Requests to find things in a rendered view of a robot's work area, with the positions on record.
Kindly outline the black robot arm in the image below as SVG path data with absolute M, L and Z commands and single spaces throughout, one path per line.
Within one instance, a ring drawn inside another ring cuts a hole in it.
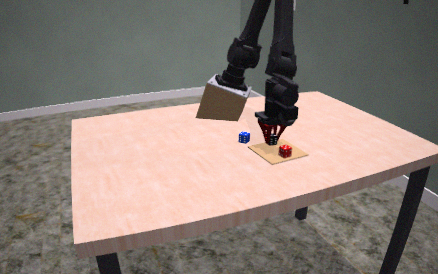
M 222 75 L 215 76 L 218 85 L 247 92 L 243 74 L 245 69 L 253 69 L 259 62 L 262 46 L 258 44 L 258 37 L 271 1 L 254 1 L 242 34 L 239 38 L 234 38 L 229 47 L 227 70 Z M 294 124 L 299 111 L 299 107 L 295 106 L 299 98 L 299 86 L 293 81 L 297 71 L 293 44 L 293 4 L 294 0 L 275 0 L 273 40 L 265 70 L 265 74 L 273 76 L 266 80 L 265 96 L 277 101 L 265 99 L 264 115 L 268 118 L 279 117 L 285 127 Z

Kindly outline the blue die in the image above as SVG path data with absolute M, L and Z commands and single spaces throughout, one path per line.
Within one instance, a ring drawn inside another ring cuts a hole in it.
M 247 144 L 250 141 L 250 133 L 249 132 L 241 132 L 239 134 L 238 142 Z

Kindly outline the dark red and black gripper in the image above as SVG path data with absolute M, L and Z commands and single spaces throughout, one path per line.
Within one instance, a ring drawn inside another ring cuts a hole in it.
M 272 129 L 273 129 L 273 133 L 278 136 L 278 140 L 279 140 L 281 134 L 286 129 L 285 125 L 284 126 L 282 125 L 279 117 L 268 118 L 267 116 L 264 115 L 264 111 L 255 112 L 255 117 L 258 118 L 257 122 L 262 130 L 266 144 L 269 143 Z M 278 126 L 280 126 L 279 132 L 277 132 Z M 277 140 L 277 142 L 278 142 L 278 140 Z

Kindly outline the tan flat mat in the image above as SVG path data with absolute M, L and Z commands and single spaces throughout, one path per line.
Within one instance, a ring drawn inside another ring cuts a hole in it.
M 280 155 L 278 155 L 279 152 L 279 146 L 282 145 L 288 145 L 292 147 L 292 156 L 288 158 L 283 158 Z M 260 143 L 255 145 L 247 146 L 250 150 L 255 152 L 257 155 L 262 157 L 264 160 L 266 160 L 271 165 L 283 163 L 286 161 L 302 158 L 309 156 L 306 152 L 302 151 L 301 149 L 297 148 L 296 146 L 292 145 L 291 143 L 287 142 L 284 139 L 279 139 L 277 142 L 277 145 L 271 145 L 269 146 L 266 143 Z

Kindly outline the black die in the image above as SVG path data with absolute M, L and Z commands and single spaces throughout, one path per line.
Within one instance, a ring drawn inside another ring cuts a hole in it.
M 271 146 L 271 145 L 277 145 L 278 136 L 275 135 L 274 133 L 271 133 L 271 134 L 272 134 L 272 135 L 271 135 L 271 137 L 270 137 L 270 140 L 269 140 L 268 145 L 269 145 L 269 146 Z

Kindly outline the red die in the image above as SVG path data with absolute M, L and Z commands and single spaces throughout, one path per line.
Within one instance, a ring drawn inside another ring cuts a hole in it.
M 291 157 L 292 155 L 292 147 L 286 145 L 279 146 L 279 154 L 283 158 Z

